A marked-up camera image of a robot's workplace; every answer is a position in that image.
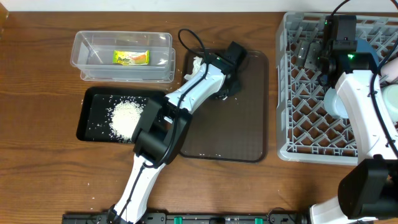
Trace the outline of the light blue bowl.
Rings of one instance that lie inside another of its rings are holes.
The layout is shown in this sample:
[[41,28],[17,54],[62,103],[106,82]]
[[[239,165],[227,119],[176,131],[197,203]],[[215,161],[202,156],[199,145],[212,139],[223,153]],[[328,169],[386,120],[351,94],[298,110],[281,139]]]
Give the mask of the light blue bowl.
[[329,88],[324,97],[326,112],[334,118],[348,119],[346,108],[334,88]]

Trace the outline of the dark blue plate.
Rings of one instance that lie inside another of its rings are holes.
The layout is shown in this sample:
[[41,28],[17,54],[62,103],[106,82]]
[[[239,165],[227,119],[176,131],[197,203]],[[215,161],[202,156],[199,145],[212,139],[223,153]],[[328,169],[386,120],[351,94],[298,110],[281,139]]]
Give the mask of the dark blue plate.
[[379,66],[379,57],[377,56],[376,50],[363,39],[356,38],[357,48],[356,51],[359,53],[370,53],[373,56],[373,59],[376,63],[376,66]]

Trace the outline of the white tissue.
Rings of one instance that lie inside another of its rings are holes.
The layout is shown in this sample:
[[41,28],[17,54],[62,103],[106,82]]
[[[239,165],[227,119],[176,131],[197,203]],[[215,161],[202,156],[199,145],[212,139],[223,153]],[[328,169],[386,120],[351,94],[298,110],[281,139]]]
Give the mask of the white tissue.
[[190,79],[192,79],[197,73],[198,73],[198,71],[200,70],[200,68],[201,68],[201,64],[202,64],[202,58],[201,57],[194,57],[193,58],[193,68],[192,68],[192,73],[191,74],[186,74],[185,76],[184,76],[184,79],[186,80],[186,81],[189,81]]

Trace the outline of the pink cup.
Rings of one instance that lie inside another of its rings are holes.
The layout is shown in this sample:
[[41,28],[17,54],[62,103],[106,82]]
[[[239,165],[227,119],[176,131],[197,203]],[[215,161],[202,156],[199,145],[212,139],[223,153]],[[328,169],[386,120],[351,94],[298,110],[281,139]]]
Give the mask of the pink cup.
[[397,83],[398,58],[391,60],[381,68],[381,76],[389,83]]

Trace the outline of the mint green bowl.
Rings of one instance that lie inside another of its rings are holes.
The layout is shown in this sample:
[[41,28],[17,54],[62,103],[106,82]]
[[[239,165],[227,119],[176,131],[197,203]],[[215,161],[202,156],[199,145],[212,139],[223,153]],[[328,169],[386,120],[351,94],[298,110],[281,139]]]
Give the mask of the mint green bowl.
[[382,97],[393,122],[398,120],[398,86],[389,85],[382,89]]

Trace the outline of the pile of rice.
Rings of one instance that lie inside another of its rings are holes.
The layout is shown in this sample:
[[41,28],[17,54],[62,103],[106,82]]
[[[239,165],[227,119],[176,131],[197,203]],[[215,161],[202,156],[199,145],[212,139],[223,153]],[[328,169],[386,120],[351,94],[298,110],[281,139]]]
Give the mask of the pile of rice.
[[130,143],[148,98],[95,95],[85,137],[90,141]]

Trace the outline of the yellow green snack wrapper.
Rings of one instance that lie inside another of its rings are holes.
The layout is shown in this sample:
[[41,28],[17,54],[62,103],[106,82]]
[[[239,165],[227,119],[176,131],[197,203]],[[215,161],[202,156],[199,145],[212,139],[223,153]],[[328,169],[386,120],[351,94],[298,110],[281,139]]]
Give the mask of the yellow green snack wrapper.
[[141,66],[148,65],[150,60],[150,51],[129,52],[115,50],[113,52],[113,63],[123,66]]

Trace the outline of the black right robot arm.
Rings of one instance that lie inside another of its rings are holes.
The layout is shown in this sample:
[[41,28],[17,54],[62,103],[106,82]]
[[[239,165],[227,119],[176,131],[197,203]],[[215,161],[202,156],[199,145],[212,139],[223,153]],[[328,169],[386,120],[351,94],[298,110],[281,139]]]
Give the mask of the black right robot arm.
[[358,165],[337,196],[310,207],[310,223],[354,223],[397,217],[397,131],[383,102],[370,53],[333,54],[322,71],[341,98],[353,129]]

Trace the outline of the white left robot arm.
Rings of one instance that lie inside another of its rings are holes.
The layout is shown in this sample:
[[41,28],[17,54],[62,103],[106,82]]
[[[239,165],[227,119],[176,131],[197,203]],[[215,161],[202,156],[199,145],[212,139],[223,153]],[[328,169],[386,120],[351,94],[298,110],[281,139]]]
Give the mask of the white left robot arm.
[[237,70],[245,52],[204,55],[200,69],[179,89],[149,99],[132,134],[134,163],[126,188],[107,214],[107,223],[137,223],[161,170],[180,152],[194,112],[209,97],[240,89]]

